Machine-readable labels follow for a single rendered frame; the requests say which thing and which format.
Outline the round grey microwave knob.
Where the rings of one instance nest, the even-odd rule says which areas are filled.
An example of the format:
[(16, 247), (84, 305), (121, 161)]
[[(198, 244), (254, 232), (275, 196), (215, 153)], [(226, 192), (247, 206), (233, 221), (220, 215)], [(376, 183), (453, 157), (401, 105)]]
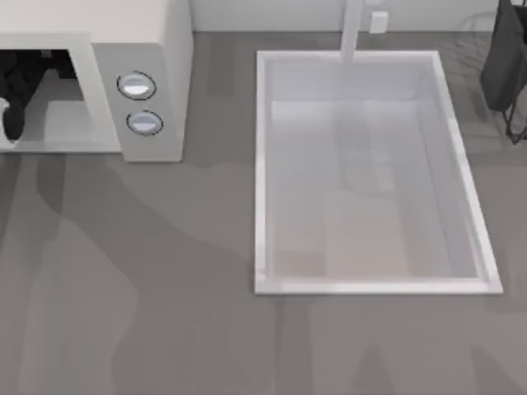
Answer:
[(130, 100), (148, 100), (156, 93), (156, 83), (143, 72), (119, 76), (116, 84), (119, 92)]
[(164, 127), (162, 118), (148, 110), (129, 114), (126, 118), (127, 127), (140, 136), (154, 136)]

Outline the pale microwave oven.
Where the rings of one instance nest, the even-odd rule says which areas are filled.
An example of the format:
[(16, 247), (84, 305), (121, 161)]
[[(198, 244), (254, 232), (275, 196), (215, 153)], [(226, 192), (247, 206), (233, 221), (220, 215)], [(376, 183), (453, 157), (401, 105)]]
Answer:
[[(0, 119), (0, 154), (182, 159), (194, 54), (189, 0), (0, 0), (0, 49), (39, 49), (52, 60), (18, 141), (7, 140)], [(150, 99), (117, 89), (118, 77), (134, 71), (156, 83)], [(162, 118), (158, 134), (127, 127), (127, 116), (143, 110)]]

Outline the tall white tap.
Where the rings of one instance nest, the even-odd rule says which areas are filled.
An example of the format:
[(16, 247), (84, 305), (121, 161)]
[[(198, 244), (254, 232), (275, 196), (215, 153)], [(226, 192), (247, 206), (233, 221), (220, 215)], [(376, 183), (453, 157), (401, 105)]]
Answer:
[(357, 48), (364, 2), (365, 0), (346, 0), (344, 4), (340, 56), (345, 63), (352, 61)]

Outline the white sink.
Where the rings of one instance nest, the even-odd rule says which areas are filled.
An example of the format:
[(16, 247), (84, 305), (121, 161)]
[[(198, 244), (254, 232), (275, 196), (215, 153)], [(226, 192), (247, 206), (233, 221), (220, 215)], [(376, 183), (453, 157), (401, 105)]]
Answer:
[(435, 50), (256, 56), (254, 292), (500, 295)]

